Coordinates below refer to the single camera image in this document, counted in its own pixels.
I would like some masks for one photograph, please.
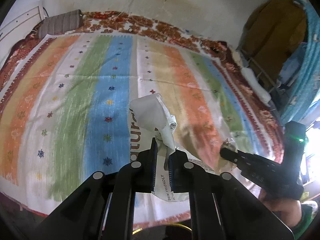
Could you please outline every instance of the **blue stripe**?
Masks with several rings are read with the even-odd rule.
[[[89,111],[83,179],[95,171],[117,172],[130,161],[127,118],[131,49],[131,36],[114,36],[110,42]]]
[[[264,155],[264,151],[261,146],[260,140],[259,140],[257,134],[255,133],[253,126],[251,125],[250,120],[247,118],[245,112],[243,111],[237,97],[234,95],[233,91],[230,89],[229,85],[227,84],[227,82],[225,81],[224,77],[221,75],[219,70],[215,66],[212,65],[211,60],[207,57],[202,57],[202,58],[203,58],[204,63],[206,64],[208,70],[210,71],[210,73],[219,80],[221,87],[223,88],[223,91],[225,92],[225,94],[229,98],[229,100],[230,100],[231,104],[233,105],[233,107],[235,108],[235,110],[238,112],[238,114],[241,118],[241,121],[242,121],[242,125],[245,128],[247,135],[249,136],[249,139],[251,141],[251,145],[253,147],[254,152],[259,155]]]

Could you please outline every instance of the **white bed headboard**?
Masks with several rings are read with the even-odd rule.
[[[0,69],[9,55],[12,46],[44,19],[41,2],[32,4],[28,11],[19,15],[0,29]]]

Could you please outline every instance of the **green stripe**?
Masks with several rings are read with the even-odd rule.
[[[202,78],[207,82],[207,85],[210,88],[212,95],[219,102],[223,120],[225,124],[229,127],[232,136],[234,136],[233,139],[235,140],[238,149],[245,152],[252,152],[253,147],[251,145],[250,139],[244,132],[244,127],[242,125],[241,118],[238,115],[232,103],[230,102],[229,98],[225,94],[221,86],[221,83],[208,70],[201,55],[191,53],[191,58],[195,62],[195,66],[201,73]]]
[[[82,160],[88,113],[98,75],[105,60],[111,36],[99,36],[87,50],[77,70],[72,87],[66,93],[57,118],[54,155],[54,185],[49,190],[56,201],[63,201],[81,183]]]

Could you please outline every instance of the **person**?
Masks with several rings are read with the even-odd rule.
[[[279,219],[289,227],[294,238],[298,239],[313,221],[318,212],[315,201],[305,201],[289,198],[268,199],[265,190],[261,189],[258,199],[271,211],[276,212]]]

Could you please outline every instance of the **folded gray fabric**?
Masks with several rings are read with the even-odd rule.
[[[43,39],[47,34],[65,33],[83,26],[81,10],[48,17],[43,20],[38,30],[38,38]]]

